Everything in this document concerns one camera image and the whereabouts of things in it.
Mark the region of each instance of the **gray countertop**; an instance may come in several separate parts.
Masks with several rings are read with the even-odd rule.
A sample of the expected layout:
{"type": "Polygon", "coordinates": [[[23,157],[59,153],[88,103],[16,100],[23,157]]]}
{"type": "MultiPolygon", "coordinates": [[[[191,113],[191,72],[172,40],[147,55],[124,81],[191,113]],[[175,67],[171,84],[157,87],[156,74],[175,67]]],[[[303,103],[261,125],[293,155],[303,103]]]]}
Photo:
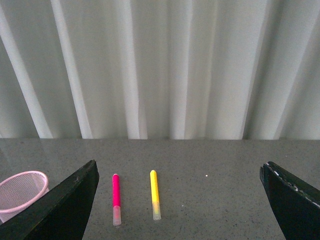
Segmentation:
{"type": "Polygon", "coordinates": [[[0,139],[0,182],[47,174],[52,189],[89,160],[100,174],[85,240],[284,240],[259,179],[273,161],[320,188],[320,141],[0,139]],[[158,175],[153,221],[150,171],[158,175]],[[112,175],[122,225],[112,224],[112,175]]]}

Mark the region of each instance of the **curtain fold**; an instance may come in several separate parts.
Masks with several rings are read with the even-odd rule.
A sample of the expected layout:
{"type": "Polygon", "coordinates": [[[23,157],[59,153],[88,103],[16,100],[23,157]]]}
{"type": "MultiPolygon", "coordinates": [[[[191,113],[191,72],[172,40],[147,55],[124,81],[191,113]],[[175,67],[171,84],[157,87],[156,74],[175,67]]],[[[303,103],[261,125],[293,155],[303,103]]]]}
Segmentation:
{"type": "Polygon", "coordinates": [[[319,0],[0,0],[0,138],[320,139],[319,0]]]}

